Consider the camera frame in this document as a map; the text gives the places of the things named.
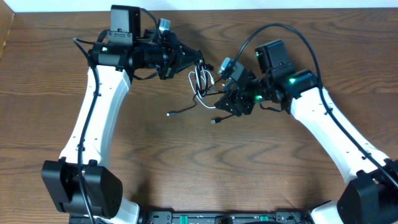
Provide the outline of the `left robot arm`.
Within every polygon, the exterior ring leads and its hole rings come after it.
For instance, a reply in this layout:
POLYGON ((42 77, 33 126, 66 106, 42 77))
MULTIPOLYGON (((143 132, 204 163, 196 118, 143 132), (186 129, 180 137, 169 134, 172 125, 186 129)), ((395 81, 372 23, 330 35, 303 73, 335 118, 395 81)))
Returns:
POLYGON ((91 49, 88 82, 73 132, 56 161, 45 161, 41 177, 55 205, 75 223, 137 223, 138 204, 123 197, 122 182, 109 170, 110 145, 119 110, 136 70, 151 69, 163 80, 203 54, 179 41, 167 19, 141 30, 143 8, 113 5, 110 27, 91 49))

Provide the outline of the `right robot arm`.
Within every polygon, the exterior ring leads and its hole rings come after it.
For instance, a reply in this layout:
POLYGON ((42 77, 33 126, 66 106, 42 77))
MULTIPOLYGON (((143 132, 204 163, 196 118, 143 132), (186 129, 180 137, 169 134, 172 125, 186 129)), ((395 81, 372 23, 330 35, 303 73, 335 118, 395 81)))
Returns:
POLYGON ((346 188, 337 201, 311 209, 312 223, 394 223, 397 221, 397 162, 375 148, 336 107, 320 79, 296 71, 283 41, 258 46, 264 78, 227 57, 219 75, 227 80, 219 110, 249 115, 256 103, 272 101, 300 121, 337 166, 346 188))

